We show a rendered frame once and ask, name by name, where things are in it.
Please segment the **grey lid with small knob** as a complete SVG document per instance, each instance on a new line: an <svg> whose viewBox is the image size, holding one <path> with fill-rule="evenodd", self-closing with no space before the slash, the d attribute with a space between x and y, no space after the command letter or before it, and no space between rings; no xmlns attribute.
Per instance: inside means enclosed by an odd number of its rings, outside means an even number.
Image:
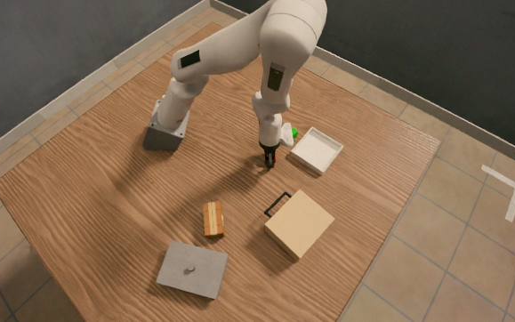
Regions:
<svg viewBox="0 0 515 322"><path fill-rule="evenodd" d="M217 299L228 259L228 254L171 240L156 283Z"/></svg>

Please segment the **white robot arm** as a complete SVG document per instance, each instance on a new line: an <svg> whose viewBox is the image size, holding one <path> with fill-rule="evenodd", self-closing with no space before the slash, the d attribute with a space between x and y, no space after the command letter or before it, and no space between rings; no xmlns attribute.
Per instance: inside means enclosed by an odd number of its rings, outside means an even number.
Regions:
<svg viewBox="0 0 515 322"><path fill-rule="evenodd" d="M325 22L325 0L269 0L243 19L177 51L170 64L173 78L157 108L159 123L168 129L180 127L211 75L238 71L261 55L261 90L252 98L259 141L268 147L281 141L291 148L292 126L285 123L281 128L280 113L290 107L291 79L313 53Z"/></svg>

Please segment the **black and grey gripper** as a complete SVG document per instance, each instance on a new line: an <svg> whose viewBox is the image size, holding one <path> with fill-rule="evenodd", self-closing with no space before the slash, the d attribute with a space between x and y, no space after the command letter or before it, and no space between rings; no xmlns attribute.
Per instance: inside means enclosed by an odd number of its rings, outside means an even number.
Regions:
<svg viewBox="0 0 515 322"><path fill-rule="evenodd" d="M261 142L259 141L261 148L264 149L265 159L267 160L266 164L267 164L268 169L274 168L275 153L276 153L276 149L280 146L280 143L281 143L281 141L279 142L279 144L277 144L275 146L268 147L268 146L261 144Z"/></svg>

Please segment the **light wooden cabinet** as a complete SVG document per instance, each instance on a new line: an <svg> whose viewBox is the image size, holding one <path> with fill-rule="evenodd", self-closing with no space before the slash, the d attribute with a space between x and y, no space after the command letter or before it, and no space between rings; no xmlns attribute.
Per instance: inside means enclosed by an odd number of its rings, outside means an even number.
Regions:
<svg viewBox="0 0 515 322"><path fill-rule="evenodd" d="M279 197L266 211L270 219L265 231L297 262L312 247L334 221L334 217L302 192L293 196L273 215L268 211L283 197Z"/></svg>

